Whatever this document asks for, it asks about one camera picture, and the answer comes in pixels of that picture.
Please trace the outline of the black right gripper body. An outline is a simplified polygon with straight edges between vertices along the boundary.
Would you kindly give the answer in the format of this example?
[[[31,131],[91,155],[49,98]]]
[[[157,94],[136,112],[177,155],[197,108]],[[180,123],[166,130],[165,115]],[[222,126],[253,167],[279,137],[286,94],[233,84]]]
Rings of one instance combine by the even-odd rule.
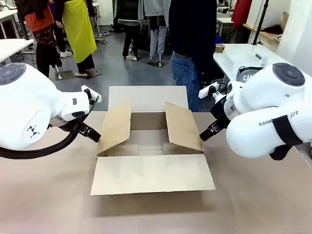
[[[219,100],[211,109],[210,113],[214,116],[215,121],[213,123],[214,126],[217,127],[227,127],[230,123],[230,120],[225,114],[224,111],[224,103],[226,101],[226,97],[223,97]]]

